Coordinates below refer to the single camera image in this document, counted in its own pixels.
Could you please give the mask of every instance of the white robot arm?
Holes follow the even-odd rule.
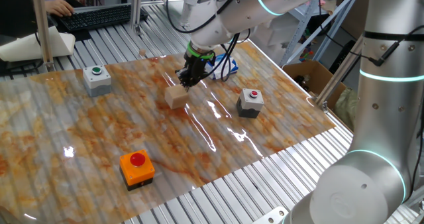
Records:
[[[206,63],[216,45],[306,1],[211,0],[196,6],[189,22],[200,28],[192,31],[185,68],[177,71],[182,84],[203,79],[196,75],[204,70],[199,61]],[[424,88],[424,34],[415,28],[423,24],[422,0],[370,0],[353,143],[284,224],[383,223],[412,194]]]

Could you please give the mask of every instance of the red button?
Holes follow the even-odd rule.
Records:
[[[144,162],[146,162],[146,157],[140,153],[135,153],[131,155],[130,162],[132,165],[139,167],[142,166]]]
[[[258,92],[257,91],[251,91],[250,97],[256,99],[258,97]]]

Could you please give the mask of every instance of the cardboard box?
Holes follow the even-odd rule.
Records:
[[[307,83],[309,86],[308,92],[312,91],[315,94],[320,94],[330,79],[333,77],[332,73],[330,73],[322,64],[317,61],[288,64],[283,66],[283,71],[292,79],[296,78],[297,76],[310,75],[311,79]],[[328,108],[334,108],[337,100],[340,97],[340,94],[345,89],[346,86],[340,83],[340,85],[336,88],[327,101]]]

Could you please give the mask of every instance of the black keyboard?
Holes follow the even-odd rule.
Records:
[[[148,13],[141,9],[140,20],[146,20],[147,16]],[[74,13],[70,17],[59,18],[70,32],[126,23],[130,21],[130,19],[131,5],[122,5],[108,9]]]

